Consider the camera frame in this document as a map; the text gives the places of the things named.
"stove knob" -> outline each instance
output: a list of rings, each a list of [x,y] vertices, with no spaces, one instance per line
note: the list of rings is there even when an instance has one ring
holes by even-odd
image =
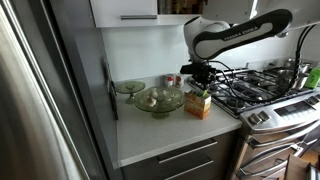
[[[320,102],[320,100],[318,98],[316,98],[315,96],[310,96],[308,98],[308,103],[310,103],[311,105],[316,105]]]
[[[271,118],[265,111],[261,111],[259,113],[259,117],[261,118],[262,121],[267,121]]]
[[[249,116],[249,121],[252,123],[252,124],[259,124],[262,122],[262,119],[256,114],[256,113],[252,113],[250,116]]]

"green glass dish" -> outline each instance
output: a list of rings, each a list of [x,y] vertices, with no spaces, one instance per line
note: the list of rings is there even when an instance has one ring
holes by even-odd
[[[134,104],[135,98],[133,93],[139,92],[146,87],[146,84],[141,81],[127,81],[119,84],[116,87],[116,91],[120,94],[130,94],[129,98],[126,100],[127,104]]]
[[[168,117],[185,103],[183,92],[174,87],[151,87],[136,94],[135,100],[137,108],[151,112],[156,119]]]

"white backsplash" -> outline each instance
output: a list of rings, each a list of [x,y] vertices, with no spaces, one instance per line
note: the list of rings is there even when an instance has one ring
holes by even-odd
[[[105,28],[102,34],[114,81],[177,73],[188,64],[183,26]],[[290,56],[294,41],[294,33],[269,38],[222,53],[216,60],[231,67],[251,62],[250,68],[259,69],[266,60]]]

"white countertop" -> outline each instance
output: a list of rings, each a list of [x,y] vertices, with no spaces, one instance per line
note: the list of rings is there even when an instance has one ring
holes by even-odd
[[[147,88],[154,84],[147,83]],[[187,84],[183,92],[191,89]],[[205,140],[241,127],[242,122],[211,103],[209,115],[200,120],[183,106],[158,120],[135,105],[125,104],[129,95],[118,94],[117,136],[120,167]]]

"oven handle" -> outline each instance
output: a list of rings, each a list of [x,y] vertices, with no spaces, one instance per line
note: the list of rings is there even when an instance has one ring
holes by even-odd
[[[303,148],[302,147],[299,147],[298,145],[294,144],[291,146],[292,148],[294,149],[297,149],[297,152],[293,154],[293,156],[295,157],[298,157],[301,155],[301,153],[303,152]],[[252,177],[256,177],[256,176],[261,176],[267,172],[270,172],[270,171],[274,171],[274,170],[277,170],[277,169],[280,169],[282,167],[285,167],[288,163],[288,159],[283,161],[282,163],[278,164],[278,165],[275,165],[269,169],[265,169],[265,170],[262,170],[262,171],[258,171],[258,172],[255,172],[255,173],[251,173],[251,174],[247,174],[245,173],[244,170],[242,170],[242,168],[240,168],[240,171],[241,171],[241,174],[237,174],[240,179],[246,179],[246,178],[252,178]]]
[[[256,141],[255,139],[252,140],[249,145],[255,149],[255,148],[261,148],[261,147],[266,147],[266,146],[270,146],[270,145],[274,145],[274,144],[279,144],[279,143],[283,143],[283,142],[287,142],[293,139],[297,139],[303,135],[306,135],[307,133],[309,133],[310,131],[314,130],[315,128],[317,128],[320,125],[320,120],[317,120],[315,123],[313,123],[312,125],[308,126],[307,128],[303,129],[300,132],[297,132],[295,134],[292,134],[290,136],[287,136],[285,138],[282,139],[277,139],[274,141],[268,141],[265,143],[259,143],[258,141]]]
[[[272,147],[268,150],[262,151],[258,154],[256,154],[254,157],[252,157],[251,159],[249,159],[247,162],[243,163],[243,165],[241,165],[241,168],[244,169],[246,168],[249,164],[251,164],[252,162],[256,161],[257,159],[259,159],[260,157],[263,157],[271,152],[274,151],[279,151],[279,150],[283,150],[283,149],[287,149],[292,147],[293,145],[295,145],[295,143],[288,143],[288,144],[283,144],[280,146],[276,146],[276,147]]]

